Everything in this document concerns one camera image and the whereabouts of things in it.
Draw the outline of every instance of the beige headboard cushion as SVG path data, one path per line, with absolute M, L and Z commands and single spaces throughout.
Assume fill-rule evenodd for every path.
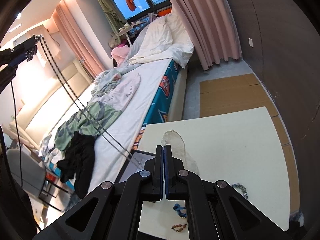
M 62 71 L 62 74 L 77 97 L 92 83 L 92 78 L 83 69 L 78 59 L 71 62 Z M 32 102 L 28 102 L 17 115 L 19 131 L 35 146 L 39 145 L 43 137 L 53 129 L 73 104 L 57 77 L 50 78 L 46 83 L 48 87 L 44 90 L 47 93 L 41 98 L 35 98 Z M 64 87 L 72 95 L 66 84 Z M 14 122 L 10 123 L 10 127 L 15 129 Z

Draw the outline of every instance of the gray chair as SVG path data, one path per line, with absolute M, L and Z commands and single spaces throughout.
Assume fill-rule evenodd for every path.
M 12 177 L 21 186 L 19 149 L 9 149 L 7 151 L 7 157 Z M 58 209 L 57 207 L 51 205 L 50 203 L 41 198 L 42 193 L 56 198 L 56 196 L 49 192 L 50 188 L 48 190 L 44 189 L 44 185 L 46 182 L 48 182 L 50 186 L 53 185 L 58 189 L 61 189 L 62 191 L 70 194 L 70 192 L 68 192 L 62 187 L 59 187 L 58 185 L 46 178 L 46 168 L 44 164 L 42 163 L 42 165 L 39 165 L 39 163 L 34 161 L 31 157 L 26 155 L 24 152 L 21 152 L 21 169 L 23 180 L 22 188 L 24 189 L 24 191 L 26 191 L 29 195 L 33 196 L 34 198 L 40 199 L 43 203 L 47 204 L 48 206 L 51 206 L 54 209 L 62 212 L 62 210 Z

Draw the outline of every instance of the ceiling light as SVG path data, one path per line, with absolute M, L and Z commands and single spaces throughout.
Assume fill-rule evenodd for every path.
M 18 29 L 20 26 L 22 26 L 22 23 L 18 24 L 17 26 L 15 26 L 11 30 L 9 30 L 9 33 L 12 33 L 14 30 Z

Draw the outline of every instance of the wall outlet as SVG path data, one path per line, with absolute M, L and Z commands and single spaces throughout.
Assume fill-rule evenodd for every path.
M 253 47 L 252 39 L 250 39 L 250 38 L 248 38 L 248 39 L 249 39 L 249 45 L 250 45 L 251 47 Z

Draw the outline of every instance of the dark gray wall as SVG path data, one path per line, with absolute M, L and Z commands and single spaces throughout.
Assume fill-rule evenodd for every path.
M 320 214 L 320 36 L 293 0 L 228 2 L 243 58 L 269 91 L 292 141 L 309 228 Z

